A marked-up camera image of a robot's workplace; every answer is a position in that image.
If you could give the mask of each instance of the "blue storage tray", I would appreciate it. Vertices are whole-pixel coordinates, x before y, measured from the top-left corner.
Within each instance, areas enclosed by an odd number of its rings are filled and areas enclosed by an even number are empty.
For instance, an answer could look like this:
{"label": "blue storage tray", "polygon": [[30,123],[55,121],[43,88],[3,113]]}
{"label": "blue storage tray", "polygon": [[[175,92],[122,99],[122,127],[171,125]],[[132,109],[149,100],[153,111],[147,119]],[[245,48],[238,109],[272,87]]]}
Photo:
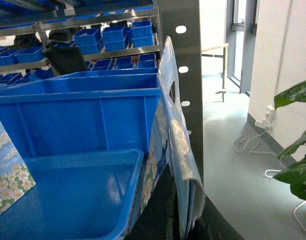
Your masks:
{"label": "blue storage tray", "polygon": [[16,54],[21,51],[18,49],[12,49],[3,51],[0,53],[0,66],[14,65],[18,63],[18,59],[16,58]]}
{"label": "blue storage tray", "polygon": [[37,184],[0,216],[0,239],[114,240],[128,229],[142,151],[24,161]]}
{"label": "blue storage tray", "polygon": [[152,23],[150,20],[146,21],[136,21],[132,23],[131,27],[132,38],[143,38],[153,35]]}
{"label": "blue storage tray", "polygon": [[22,157],[130,148],[148,154],[161,93],[156,73],[60,78],[0,90],[0,120]]}
{"label": "blue storage tray", "polygon": [[99,40],[96,45],[79,46],[83,55],[100,53],[103,47],[104,45],[101,40]]}
{"label": "blue storage tray", "polygon": [[134,68],[133,63],[124,63],[115,66],[115,69],[133,69],[133,68]]}
{"label": "blue storage tray", "polygon": [[132,39],[134,47],[145,47],[145,46],[151,46],[154,45],[154,36],[146,36],[141,38],[133,38]]}
{"label": "blue storage tray", "polygon": [[156,60],[156,54],[149,53],[149,54],[139,55],[138,61],[148,61],[148,60]]}
{"label": "blue storage tray", "polygon": [[139,61],[137,64],[137,68],[155,68],[156,67],[156,61],[155,60],[149,60],[149,61]]}
{"label": "blue storage tray", "polygon": [[124,25],[110,26],[103,30],[104,43],[122,41],[125,38]]}
{"label": "blue storage tray", "polygon": [[125,57],[120,57],[115,59],[114,65],[119,65],[119,64],[131,64],[133,62],[133,57],[132,56],[125,56]]}
{"label": "blue storage tray", "polygon": [[83,29],[75,35],[75,41],[79,47],[96,45],[101,38],[100,28]]}
{"label": "blue storage tray", "polygon": [[105,43],[105,47],[106,51],[108,52],[126,49],[127,47],[126,36],[124,37],[124,40]]}
{"label": "blue storage tray", "polygon": [[34,81],[39,81],[39,80],[44,80],[44,79],[50,79],[53,77],[54,77],[54,73],[51,68],[48,70],[37,69],[31,76],[29,76],[29,80],[31,82],[34,82]]}
{"label": "blue storage tray", "polygon": [[38,62],[43,60],[46,56],[43,53],[42,46],[31,46],[15,55],[18,61],[22,64]]}
{"label": "blue storage tray", "polygon": [[100,68],[100,67],[110,67],[112,65],[113,59],[102,59],[102,60],[97,60],[96,63],[94,64],[93,68]]}

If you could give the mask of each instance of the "small blue bin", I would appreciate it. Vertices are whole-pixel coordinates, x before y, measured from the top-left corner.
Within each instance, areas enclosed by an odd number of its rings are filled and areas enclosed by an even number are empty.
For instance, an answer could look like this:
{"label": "small blue bin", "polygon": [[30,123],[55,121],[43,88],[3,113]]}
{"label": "small blue bin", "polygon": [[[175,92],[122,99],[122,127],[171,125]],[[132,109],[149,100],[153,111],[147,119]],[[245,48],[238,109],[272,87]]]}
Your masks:
{"label": "small blue bin", "polygon": [[132,56],[126,56],[126,57],[120,57],[115,59],[114,65],[119,65],[119,64],[131,64],[133,62],[133,57]]}
{"label": "small blue bin", "polygon": [[0,240],[19,236],[26,240],[116,240],[136,219],[134,209],[139,202],[135,196],[141,195],[138,186],[143,163],[139,149],[24,161],[37,184],[0,216]]}
{"label": "small blue bin", "polygon": [[97,45],[98,41],[102,38],[100,28],[91,28],[80,30],[75,35],[77,46],[85,47],[89,45]]}
{"label": "small blue bin", "polygon": [[125,39],[124,25],[110,26],[103,30],[104,43],[117,42]]}
{"label": "small blue bin", "polygon": [[21,156],[131,148],[147,155],[157,74],[71,76],[0,90],[0,120]]}
{"label": "small blue bin", "polygon": [[124,37],[124,40],[105,43],[105,47],[106,51],[108,52],[126,49],[127,47],[126,36]]}
{"label": "small blue bin", "polygon": [[103,47],[104,45],[102,43],[102,40],[99,40],[96,45],[79,46],[83,55],[100,53]]}
{"label": "small blue bin", "polygon": [[39,80],[51,79],[53,77],[54,73],[51,68],[48,70],[37,69],[32,75],[29,76],[29,80],[31,82],[34,82]]}
{"label": "small blue bin", "polygon": [[31,46],[15,55],[18,61],[22,64],[38,62],[43,60],[46,56],[43,53],[42,46]]}
{"label": "small blue bin", "polygon": [[12,49],[3,51],[0,53],[0,66],[14,65],[18,63],[18,59],[16,58],[16,54],[21,51],[18,49]]}
{"label": "small blue bin", "polygon": [[19,73],[10,73],[0,78],[0,84],[12,85],[18,79],[21,79],[23,75]]}
{"label": "small blue bin", "polygon": [[132,40],[132,31],[130,27],[125,28],[126,41],[130,42]]}
{"label": "small blue bin", "polygon": [[124,63],[115,66],[115,69],[133,69],[133,68],[134,68],[133,63]]}
{"label": "small blue bin", "polygon": [[134,47],[145,47],[145,46],[151,46],[154,45],[154,36],[146,36],[141,38],[133,38],[132,39]]}
{"label": "small blue bin", "polygon": [[137,63],[137,68],[155,68],[156,67],[156,61],[155,60],[149,60],[149,61],[139,61]]}
{"label": "small blue bin", "polygon": [[146,21],[136,21],[132,23],[131,32],[133,38],[143,38],[153,35],[152,23],[150,20]]}
{"label": "small blue bin", "polygon": [[156,60],[156,54],[149,53],[149,54],[139,55],[138,61],[148,61],[148,60]]}

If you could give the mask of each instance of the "potted plant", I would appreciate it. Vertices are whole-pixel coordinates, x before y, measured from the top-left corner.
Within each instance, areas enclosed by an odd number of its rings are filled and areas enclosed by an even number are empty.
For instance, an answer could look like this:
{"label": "potted plant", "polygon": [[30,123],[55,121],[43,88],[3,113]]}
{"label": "potted plant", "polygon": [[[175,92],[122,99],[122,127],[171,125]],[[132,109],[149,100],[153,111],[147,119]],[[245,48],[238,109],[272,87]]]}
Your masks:
{"label": "potted plant", "polygon": [[[274,97],[275,110],[293,102],[306,103],[306,80],[276,95]],[[295,153],[301,145],[306,145],[306,130],[298,140],[278,155],[278,159],[284,155]],[[290,184],[291,193],[306,201],[306,154],[301,161],[285,168],[276,174],[274,178]]]}

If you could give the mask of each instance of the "green floor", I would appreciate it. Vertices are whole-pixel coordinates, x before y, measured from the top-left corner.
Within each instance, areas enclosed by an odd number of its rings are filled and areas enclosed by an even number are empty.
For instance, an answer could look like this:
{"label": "green floor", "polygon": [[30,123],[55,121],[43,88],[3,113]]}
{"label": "green floor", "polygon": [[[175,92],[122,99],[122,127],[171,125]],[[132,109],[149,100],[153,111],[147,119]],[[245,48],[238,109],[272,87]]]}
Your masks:
{"label": "green floor", "polygon": [[[277,158],[268,154],[250,153],[255,143],[243,153],[232,148],[241,134],[257,135],[246,122],[249,98],[238,94],[229,80],[225,102],[218,77],[203,77],[204,101],[204,187],[207,196],[223,217],[245,240],[306,240],[295,217],[294,209],[302,202],[293,196],[287,184],[264,176],[267,169],[281,169]],[[259,151],[271,151],[258,138]],[[305,208],[297,215],[304,220]]]}

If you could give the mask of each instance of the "metal shelf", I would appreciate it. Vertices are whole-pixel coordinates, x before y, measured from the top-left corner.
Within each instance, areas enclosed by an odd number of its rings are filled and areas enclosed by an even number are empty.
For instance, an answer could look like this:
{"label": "metal shelf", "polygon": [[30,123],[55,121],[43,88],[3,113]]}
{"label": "metal shelf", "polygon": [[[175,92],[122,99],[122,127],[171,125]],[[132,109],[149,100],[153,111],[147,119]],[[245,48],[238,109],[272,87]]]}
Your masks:
{"label": "metal shelf", "polygon": [[18,70],[24,70],[24,69],[38,69],[41,67],[48,66],[49,61],[47,58],[36,61],[36,62],[28,62],[28,63],[19,63],[15,65],[7,65],[7,66],[0,66],[0,73],[9,73],[9,72],[15,72]]}

